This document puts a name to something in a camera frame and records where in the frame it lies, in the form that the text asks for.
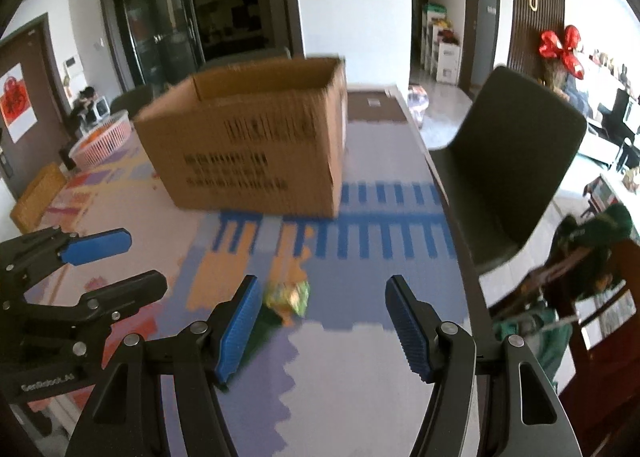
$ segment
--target cardboard box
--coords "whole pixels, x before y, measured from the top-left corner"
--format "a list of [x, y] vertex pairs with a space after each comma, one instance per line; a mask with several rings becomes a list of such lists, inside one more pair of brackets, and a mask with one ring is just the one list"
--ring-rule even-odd
[[334, 217], [346, 116], [344, 62], [295, 58], [195, 74], [135, 126], [180, 208]]

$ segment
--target dark wood panel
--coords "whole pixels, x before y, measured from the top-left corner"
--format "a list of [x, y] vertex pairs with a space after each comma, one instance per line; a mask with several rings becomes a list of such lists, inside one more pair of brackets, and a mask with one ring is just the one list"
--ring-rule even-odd
[[49, 163], [62, 162], [59, 151], [69, 142], [63, 125], [63, 111], [56, 97], [56, 84], [47, 47], [48, 19], [39, 17], [0, 42], [0, 74], [18, 63], [37, 122], [14, 143], [4, 120], [0, 118], [2, 148], [12, 168], [11, 177], [2, 170], [9, 190], [18, 198], [39, 170]]
[[507, 65], [534, 78], [542, 78], [544, 66], [538, 47], [540, 33], [554, 30], [558, 36], [564, 31], [564, 0], [537, 0], [533, 11], [529, 0], [513, 0], [513, 25]]

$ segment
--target person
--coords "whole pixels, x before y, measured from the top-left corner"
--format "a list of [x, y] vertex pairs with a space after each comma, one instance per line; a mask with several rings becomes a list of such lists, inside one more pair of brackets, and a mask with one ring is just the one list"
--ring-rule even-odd
[[89, 113], [88, 110], [97, 99], [98, 94], [91, 85], [79, 92], [78, 98], [74, 101], [73, 108], [71, 109], [71, 114], [69, 114], [69, 120], [76, 134], [82, 126], [85, 126], [85, 128], [92, 126], [92, 122], [95, 121], [94, 113]]

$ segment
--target chair seat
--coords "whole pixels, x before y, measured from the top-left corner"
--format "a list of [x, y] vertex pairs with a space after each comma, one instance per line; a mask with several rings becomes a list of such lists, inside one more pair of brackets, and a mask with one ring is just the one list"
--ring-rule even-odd
[[487, 273], [513, 258], [520, 246], [505, 233], [498, 216], [464, 177], [449, 148], [429, 153], [478, 274]]

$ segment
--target red bow balloon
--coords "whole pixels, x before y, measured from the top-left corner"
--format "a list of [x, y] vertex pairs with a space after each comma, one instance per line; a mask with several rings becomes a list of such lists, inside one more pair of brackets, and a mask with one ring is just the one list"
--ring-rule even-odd
[[584, 79], [584, 67], [574, 55], [574, 49], [580, 42], [580, 32], [575, 26], [567, 26], [564, 30], [564, 46], [558, 36], [551, 30], [542, 33], [540, 56], [542, 58], [559, 58], [567, 71], [577, 79]]

